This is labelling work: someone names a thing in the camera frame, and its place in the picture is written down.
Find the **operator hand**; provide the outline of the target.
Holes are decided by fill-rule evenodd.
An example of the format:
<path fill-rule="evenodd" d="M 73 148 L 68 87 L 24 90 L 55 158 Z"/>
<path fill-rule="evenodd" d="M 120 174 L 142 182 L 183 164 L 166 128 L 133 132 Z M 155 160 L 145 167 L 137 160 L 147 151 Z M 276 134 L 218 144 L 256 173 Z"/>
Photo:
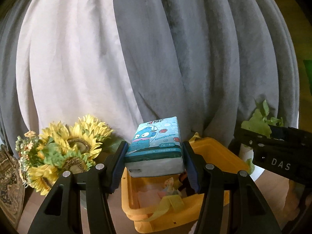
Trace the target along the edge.
<path fill-rule="evenodd" d="M 289 180 L 289 189 L 285 201 L 285 205 L 294 210 L 298 208 L 300 198 L 304 192 L 305 186 L 295 181 Z"/>

